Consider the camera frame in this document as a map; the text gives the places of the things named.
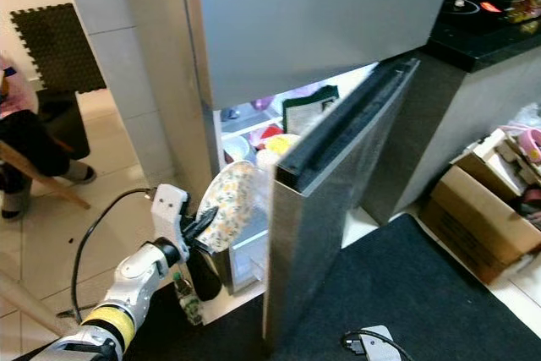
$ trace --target yellow tape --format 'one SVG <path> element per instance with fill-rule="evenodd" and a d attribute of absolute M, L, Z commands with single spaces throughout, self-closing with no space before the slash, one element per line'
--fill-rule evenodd
<path fill-rule="evenodd" d="M 90 320 L 103 320 L 114 325 L 120 331 L 120 334 L 122 334 L 126 349 L 128 349 L 129 343 L 134 339 L 134 323 L 122 310 L 104 306 L 93 310 L 83 324 Z"/>

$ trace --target refrigerator door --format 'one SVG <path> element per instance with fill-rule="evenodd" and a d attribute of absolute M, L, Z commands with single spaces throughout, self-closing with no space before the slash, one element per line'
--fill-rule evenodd
<path fill-rule="evenodd" d="M 407 52 L 442 2 L 188 0 L 202 96 L 222 109 Z"/>
<path fill-rule="evenodd" d="M 264 335 L 271 348 L 297 324 L 341 248 L 398 113 L 417 59 L 386 60 L 278 163 L 269 229 Z"/>

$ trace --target chair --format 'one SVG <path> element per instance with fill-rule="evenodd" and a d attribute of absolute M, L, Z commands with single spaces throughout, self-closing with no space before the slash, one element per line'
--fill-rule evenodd
<path fill-rule="evenodd" d="M 7 162 L 9 165 L 17 168 L 27 177 L 35 179 L 39 183 L 44 184 L 45 186 L 52 189 L 54 192 L 62 196 L 64 199 L 69 200 L 72 203 L 82 207 L 83 209 L 88 210 L 90 204 L 81 199 L 76 193 L 74 193 L 70 188 L 66 188 L 61 183 L 59 183 L 55 178 L 46 177 L 42 175 L 36 167 L 34 167 L 28 159 L 20 154 L 18 151 L 0 141 L 0 160 Z"/>
<path fill-rule="evenodd" d="M 77 325 L 72 320 L 60 320 L 52 310 L 3 271 L 0 271 L 0 297 L 59 336 L 69 333 Z"/>

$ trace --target black cable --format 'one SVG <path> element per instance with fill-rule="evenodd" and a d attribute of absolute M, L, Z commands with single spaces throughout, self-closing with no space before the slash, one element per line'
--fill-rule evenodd
<path fill-rule="evenodd" d="M 88 310 L 88 309 L 93 309 L 96 307 L 97 304 L 87 304 L 86 306 L 79 306 L 79 312 L 81 310 Z M 63 310 L 61 312 L 58 312 L 57 313 L 57 317 L 59 319 L 67 319 L 67 318 L 72 318 L 72 317 L 75 317 L 75 312 L 74 312 L 74 308 L 70 308 L 68 310 Z"/>
<path fill-rule="evenodd" d="M 74 316 L 75 320 L 77 320 L 77 323 L 81 323 L 83 320 L 81 319 L 81 312 L 79 310 L 79 304 L 77 303 L 77 276 L 79 275 L 79 263 L 81 262 L 81 255 L 83 254 L 83 248 L 85 247 L 86 240 L 90 237 L 90 235 L 94 232 L 96 229 L 96 226 L 98 225 L 101 220 L 103 220 L 103 217 L 106 216 L 106 214 L 112 209 L 112 207 L 118 203 L 119 200 L 125 198 L 126 196 L 129 196 L 131 194 L 138 194 L 138 193 L 148 193 L 150 189 L 147 188 L 137 188 L 137 189 L 131 189 L 123 194 L 120 194 L 113 202 L 109 204 L 109 206 L 99 215 L 99 217 L 92 223 L 92 226 L 89 227 L 89 229 L 86 231 L 86 234 L 83 236 L 83 239 L 79 243 L 79 247 L 77 248 L 77 254 L 75 255 L 75 262 L 74 262 L 74 273 L 71 276 L 71 304 L 74 307 Z"/>
<path fill-rule="evenodd" d="M 342 344 L 342 347 L 344 347 L 346 350 L 348 350 L 349 348 L 347 347 L 346 345 L 346 339 L 349 337 L 349 336 L 353 336 L 353 335 L 357 335 L 359 336 L 359 340 L 361 339 L 360 336 L 371 336 L 371 337 L 375 337 L 375 338 L 378 338 L 380 339 L 382 342 L 386 342 L 387 344 L 389 344 L 390 346 L 394 347 L 401 355 L 403 355 L 407 361 L 415 361 L 411 355 L 409 355 L 406 350 L 404 350 L 402 347 L 400 347 L 398 344 L 396 344 L 395 342 L 393 342 L 390 338 L 388 337 L 385 337 L 385 336 L 382 336 L 381 334 L 378 334 L 378 333 L 374 333 L 373 331 L 370 331 L 370 330 L 354 330 L 354 331 L 348 331 L 347 333 L 344 333 L 344 335 L 342 336 L 342 339 L 340 341 L 340 343 Z"/>

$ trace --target floral plate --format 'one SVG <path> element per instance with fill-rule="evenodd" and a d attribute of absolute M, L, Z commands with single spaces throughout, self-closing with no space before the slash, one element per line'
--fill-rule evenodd
<path fill-rule="evenodd" d="M 197 239 L 216 252 L 227 249 L 250 221 L 254 206 L 255 166 L 249 161 L 236 161 L 212 180 L 207 188 L 196 219 L 214 206 L 218 212 L 212 223 Z"/>

